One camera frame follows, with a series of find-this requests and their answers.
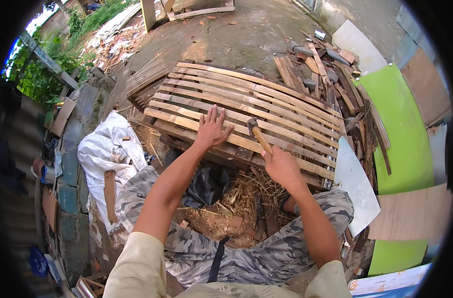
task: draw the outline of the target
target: sleeve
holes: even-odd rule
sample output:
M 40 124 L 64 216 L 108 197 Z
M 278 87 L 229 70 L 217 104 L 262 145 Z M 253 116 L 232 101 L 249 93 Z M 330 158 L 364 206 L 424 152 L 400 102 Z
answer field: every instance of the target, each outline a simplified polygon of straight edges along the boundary
M 154 236 L 133 232 L 104 290 L 110 297 L 167 297 L 164 245 Z
M 341 261 L 333 260 L 319 269 L 304 292 L 305 298 L 352 297 L 344 276 Z

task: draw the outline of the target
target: camouflage pants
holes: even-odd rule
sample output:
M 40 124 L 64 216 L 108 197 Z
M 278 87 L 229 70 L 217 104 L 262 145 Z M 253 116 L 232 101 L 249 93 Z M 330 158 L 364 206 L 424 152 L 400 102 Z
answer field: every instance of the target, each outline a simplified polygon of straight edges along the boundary
M 158 177 L 155 170 L 149 168 L 130 179 L 117 197 L 117 216 L 129 232 L 139 216 L 143 198 Z M 341 235 L 354 215 L 347 192 L 332 190 L 315 194 L 314 198 L 337 234 Z M 297 205 L 295 213 L 300 214 Z M 172 222 L 164 250 L 167 271 L 185 286 L 207 283 L 218 243 Z M 294 275 L 308 271 L 313 265 L 306 248 L 301 217 L 298 217 L 253 247 L 225 247 L 217 281 L 281 285 Z

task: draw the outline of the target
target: beige shirt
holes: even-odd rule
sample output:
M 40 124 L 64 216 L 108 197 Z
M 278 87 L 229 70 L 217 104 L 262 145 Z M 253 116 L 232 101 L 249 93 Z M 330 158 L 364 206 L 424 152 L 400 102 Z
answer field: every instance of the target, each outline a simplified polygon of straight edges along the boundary
M 133 232 L 107 279 L 104 298 L 168 297 L 164 245 L 155 237 Z M 213 282 L 191 286 L 176 298 L 301 298 L 278 286 Z M 351 297 L 340 261 L 319 269 L 304 297 Z

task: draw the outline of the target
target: hand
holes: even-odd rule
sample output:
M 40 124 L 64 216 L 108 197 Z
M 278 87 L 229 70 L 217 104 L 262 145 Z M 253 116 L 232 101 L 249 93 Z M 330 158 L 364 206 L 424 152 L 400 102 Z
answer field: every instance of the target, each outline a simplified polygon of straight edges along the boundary
M 197 140 L 194 143 L 197 143 L 205 151 L 223 143 L 228 138 L 230 132 L 235 128 L 233 125 L 229 125 L 223 132 L 222 124 L 225 119 L 225 109 L 222 109 L 218 119 L 217 114 L 217 105 L 214 104 L 213 107 L 208 110 L 206 120 L 204 120 L 204 114 L 200 115 Z
M 289 152 L 274 145 L 273 156 L 265 150 L 261 152 L 261 156 L 265 160 L 265 170 L 275 182 L 286 189 L 303 185 L 300 167 Z

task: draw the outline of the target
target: left hand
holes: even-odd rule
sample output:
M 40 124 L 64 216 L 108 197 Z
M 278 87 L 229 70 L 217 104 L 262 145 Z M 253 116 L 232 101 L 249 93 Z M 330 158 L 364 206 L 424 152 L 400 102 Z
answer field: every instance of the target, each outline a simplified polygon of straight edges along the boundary
M 217 114 L 217 105 L 214 104 L 213 107 L 208 110 L 206 119 L 204 114 L 201 114 L 200 116 L 197 140 L 194 143 L 197 143 L 205 151 L 223 143 L 228 138 L 230 132 L 235 128 L 233 125 L 229 125 L 223 132 L 222 124 L 225 119 L 225 109 L 222 109 L 218 119 Z

